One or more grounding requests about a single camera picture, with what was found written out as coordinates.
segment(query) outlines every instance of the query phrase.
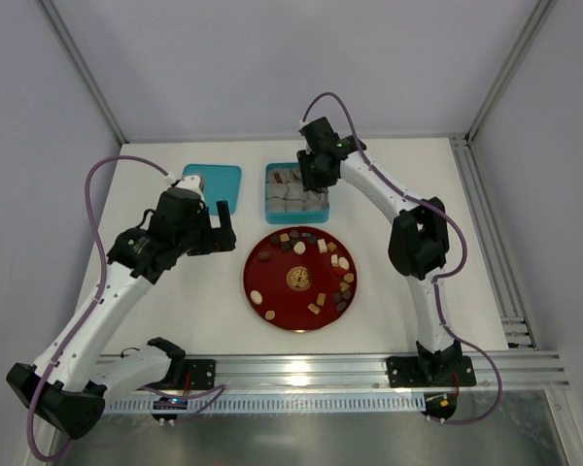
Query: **blue bin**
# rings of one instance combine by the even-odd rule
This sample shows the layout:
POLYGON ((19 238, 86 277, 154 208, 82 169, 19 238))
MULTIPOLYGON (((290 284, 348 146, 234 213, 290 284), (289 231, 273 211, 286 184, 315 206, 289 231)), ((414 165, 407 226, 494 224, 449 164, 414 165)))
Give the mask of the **blue bin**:
MULTIPOLYGON (((298 168, 297 163, 269 163, 265 167, 265 179, 267 183, 268 172, 276 168, 298 168)), ((263 208, 265 209, 265 221, 272 225, 300 224, 300 223, 324 223, 330 213, 330 200, 328 207, 316 212, 270 212, 265 207, 265 184, 263 185, 263 208)))

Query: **blue lid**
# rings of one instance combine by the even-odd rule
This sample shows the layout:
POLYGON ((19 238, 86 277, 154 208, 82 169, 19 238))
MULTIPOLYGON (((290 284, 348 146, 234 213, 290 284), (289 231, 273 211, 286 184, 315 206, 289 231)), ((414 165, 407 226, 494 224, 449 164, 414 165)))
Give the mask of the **blue lid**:
MULTIPOLYGON (((237 165, 202 165, 191 163, 186 165, 183 176, 200 175, 205 179, 205 202, 212 208, 217 201, 226 201, 229 204, 229 212, 235 213, 237 206, 237 194, 240 190, 242 169, 237 165)), ((216 214, 216 209, 210 210, 211 215, 216 214)))

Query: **round red tray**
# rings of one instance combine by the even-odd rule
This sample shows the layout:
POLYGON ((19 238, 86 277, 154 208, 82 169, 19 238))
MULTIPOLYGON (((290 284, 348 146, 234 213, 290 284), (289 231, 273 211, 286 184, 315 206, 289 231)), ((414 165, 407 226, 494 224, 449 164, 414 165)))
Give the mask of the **round red tray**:
POLYGON ((345 246, 325 231, 309 226, 284 228, 263 238, 253 248, 244 266, 244 290, 253 309, 272 325, 296 332, 317 330, 340 318, 354 299, 357 283, 357 268, 345 246), (281 244, 273 244, 271 241, 272 236, 280 239, 282 234, 290 235, 293 230, 298 232, 299 240, 306 246, 303 254, 296 254, 292 247, 284 250, 281 244), (320 253, 317 243, 309 244, 309 235, 324 239, 326 244, 334 243, 336 250, 320 253), (267 260, 259 259, 257 256, 265 251, 270 253, 270 257, 267 260), (333 267, 330 262, 333 254, 348 259, 350 269, 343 271, 333 267), (344 294, 340 286, 345 274, 354 274, 354 280, 349 283, 348 299, 342 298, 339 301, 346 303, 345 310, 337 311, 338 303, 333 295, 344 294), (261 304, 251 299, 251 291, 259 292, 261 304), (317 306, 320 293, 326 295, 326 300, 322 306, 318 306, 319 313, 314 314, 308 306, 317 306), (274 318, 266 319, 268 311, 274 311, 274 318))

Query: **gold emblem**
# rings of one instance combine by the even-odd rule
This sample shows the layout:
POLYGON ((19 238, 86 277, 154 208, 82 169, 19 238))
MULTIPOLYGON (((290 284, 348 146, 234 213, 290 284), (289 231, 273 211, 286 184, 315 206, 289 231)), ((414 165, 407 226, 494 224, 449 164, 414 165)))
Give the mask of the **gold emblem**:
POLYGON ((288 286, 296 291, 304 291, 311 286, 311 276, 306 267, 298 265, 288 272, 288 286))

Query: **robotic arm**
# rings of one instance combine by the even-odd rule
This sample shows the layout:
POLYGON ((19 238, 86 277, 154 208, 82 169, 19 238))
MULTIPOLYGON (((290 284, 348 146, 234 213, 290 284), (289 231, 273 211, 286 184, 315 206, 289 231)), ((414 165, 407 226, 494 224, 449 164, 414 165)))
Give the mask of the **robotic arm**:
MULTIPOLYGON (((36 414, 70 438, 83 437, 101 417, 106 403, 150 383, 177 384, 183 374, 186 353, 160 338, 117 362, 101 367, 95 363, 127 313, 180 256, 235 249, 226 202, 217 203, 221 226, 212 228, 202 190, 198 176, 168 188, 159 197, 148 229, 129 228, 108 252, 106 289, 55 363, 37 404, 36 414)), ((42 374, 53 364, 59 342, 95 299, 96 288, 32 365, 17 363, 9 372, 7 382, 26 407, 42 374)))
MULTIPOLYGON (((325 117, 303 126, 300 134, 307 142, 307 150, 297 154, 304 189, 325 190, 343 179, 362 192, 392 226, 389 259, 410 286, 419 325, 419 356, 412 361, 405 360, 411 358, 390 358, 394 367, 400 372, 406 370, 410 375, 397 381, 390 376, 392 386, 451 386, 453 374, 460 375, 461 369, 460 385, 475 384, 471 371, 466 371, 470 360, 463 356, 460 342, 446 331, 436 304, 433 279, 445 266, 445 254, 449 250, 445 219, 395 192, 389 184, 396 186, 406 197, 422 199, 385 175, 386 172, 365 151, 362 142, 361 148, 357 148, 352 136, 340 138, 325 117), (359 149, 369 157, 369 163, 362 158, 359 149)), ((445 211, 437 197, 425 202, 445 211)), ((444 283, 438 280, 436 284, 442 313, 450 325, 444 283)))

